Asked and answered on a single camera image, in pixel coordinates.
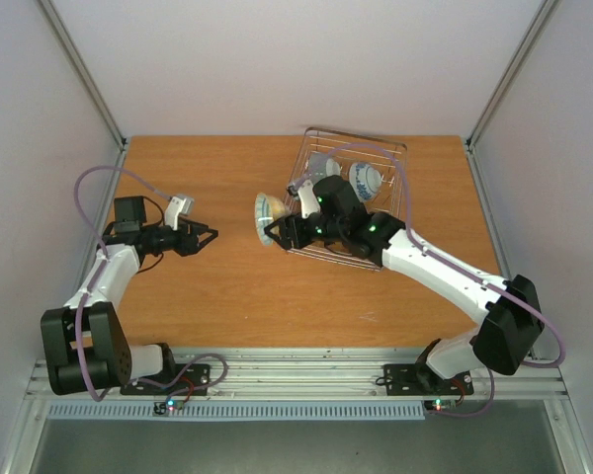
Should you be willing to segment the yellow blue sun bowl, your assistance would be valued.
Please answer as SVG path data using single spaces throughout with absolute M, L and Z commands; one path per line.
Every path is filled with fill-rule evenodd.
M 256 196 L 254 203 L 255 227 L 259 240 L 264 246 L 273 244 L 273 239 L 266 234 L 265 228 L 288 214 L 288 208 L 281 199 L 264 193 L 259 193 Z

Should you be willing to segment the grey patterned bowl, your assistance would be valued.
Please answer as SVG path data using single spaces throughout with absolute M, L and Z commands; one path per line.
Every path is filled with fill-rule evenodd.
M 341 167 L 328 154 L 312 152 L 307 160 L 306 172 L 308 178 L 316 184 L 324 178 L 339 176 L 341 174 Z

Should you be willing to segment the blue floral white bowl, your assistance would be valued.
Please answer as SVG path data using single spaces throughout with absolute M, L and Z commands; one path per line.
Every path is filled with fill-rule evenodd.
M 349 182 L 360 202 L 375 198 L 382 184 L 381 173 L 367 162 L 356 162 L 349 170 Z

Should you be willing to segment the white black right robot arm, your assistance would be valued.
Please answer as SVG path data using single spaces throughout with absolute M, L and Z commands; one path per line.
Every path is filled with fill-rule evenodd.
M 264 244 L 288 251 L 339 243 L 355 258 L 421 283 L 474 322 L 470 331 L 431 342 L 416 359 L 411 380 L 420 392 L 435 393 L 477 368 L 512 375 L 524 362 L 545 327 L 536 315 L 540 303 L 529 279 L 505 280 L 452 257 L 402 220 L 367 210 L 339 176 L 305 181 L 299 200 L 301 210 L 291 213 L 275 197 L 256 197 L 255 223 Z

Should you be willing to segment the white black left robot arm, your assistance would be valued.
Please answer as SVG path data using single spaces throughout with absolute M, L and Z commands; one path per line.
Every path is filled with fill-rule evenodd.
M 115 199 L 114 219 L 104 230 L 92 269 L 63 306 L 41 318 L 54 394 L 90 392 L 101 400 L 108 390 L 142 378 L 157 393 L 177 386 L 180 370 L 169 346 L 131 346 L 117 309 L 146 257 L 196 255 L 217 237 L 217 230 L 189 219 L 193 203 L 184 195 L 171 197 L 159 220 L 149 223 L 143 196 Z

